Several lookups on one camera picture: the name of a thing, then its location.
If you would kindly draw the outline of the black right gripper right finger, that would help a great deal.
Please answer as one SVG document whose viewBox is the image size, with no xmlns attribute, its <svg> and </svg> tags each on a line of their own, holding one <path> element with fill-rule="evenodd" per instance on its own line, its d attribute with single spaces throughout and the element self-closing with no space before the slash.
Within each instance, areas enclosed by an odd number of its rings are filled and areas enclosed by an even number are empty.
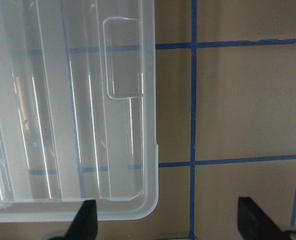
<svg viewBox="0 0 296 240">
<path fill-rule="evenodd" d="M 296 240 L 296 230 L 282 230 L 250 197 L 238 198 L 238 231 L 244 240 Z"/>
</svg>

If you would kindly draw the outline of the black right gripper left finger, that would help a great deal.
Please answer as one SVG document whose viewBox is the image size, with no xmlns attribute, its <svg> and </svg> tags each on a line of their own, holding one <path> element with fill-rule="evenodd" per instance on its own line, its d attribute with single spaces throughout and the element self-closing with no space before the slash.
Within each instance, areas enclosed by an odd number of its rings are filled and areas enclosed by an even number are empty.
<svg viewBox="0 0 296 240">
<path fill-rule="evenodd" d="M 46 235 L 45 240 L 95 240 L 98 235 L 96 200 L 85 200 L 64 234 Z"/>
</svg>

